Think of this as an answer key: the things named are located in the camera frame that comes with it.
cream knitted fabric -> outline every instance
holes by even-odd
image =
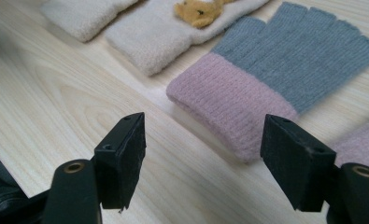
[[[137,0],[49,0],[41,12],[71,36],[85,42],[135,2]]]
[[[151,76],[191,45],[204,43],[268,0],[237,0],[226,4],[222,14],[204,29],[191,27],[175,16],[174,4],[181,1],[149,0],[109,27],[107,40],[144,75]]]

wood grain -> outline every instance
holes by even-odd
[[[144,77],[104,39],[82,44],[40,13],[43,1],[0,0],[0,159],[29,196],[54,169],[92,150],[128,114],[146,113],[147,157],[129,210],[105,223],[325,223],[292,210],[261,161],[245,165],[168,101],[168,83],[220,39]],[[292,1],[320,7],[369,36],[369,0]],[[253,15],[268,20],[281,1]],[[300,124],[329,143],[369,120],[369,68]]]

white knitted item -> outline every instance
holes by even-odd
[[[85,42],[135,2],[137,0],[49,0],[41,12],[71,36]]]
[[[268,0],[236,0],[224,5],[222,14],[203,29],[191,27],[174,13],[182,0],[148,0],[109,27],[106,38],[144,75],[160,72],[191,45],[206,42],[239,17]]]

pink knit fabric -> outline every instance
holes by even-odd
[[[278,93],[214,53],[174,79],[166,93],[242,161],[260,158],[265,114],[298,118]]]
[[[347,162],[369,166],[369,123],[340,139],[332,149],[337,152],[335,164],[338,166]]]

gray knit fabric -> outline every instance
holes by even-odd
[[[278,92],[300,114],[369,65],[369,39],[317,8],[283,3],[263,29],[260,22],[252,28],[254,23],[238,21],[213,52]]]

